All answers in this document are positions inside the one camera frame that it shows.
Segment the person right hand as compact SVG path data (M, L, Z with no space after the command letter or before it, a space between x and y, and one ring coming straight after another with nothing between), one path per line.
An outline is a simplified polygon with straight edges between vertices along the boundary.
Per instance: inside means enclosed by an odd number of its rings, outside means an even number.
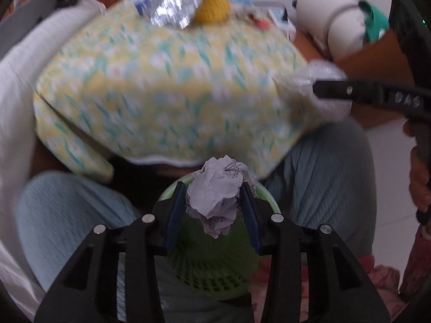
M431 203L431 193L428 187L430 173L427 169L427 165L418 154L417 146L411 150L410 162L409 191L413 203L421 212L427 212Z

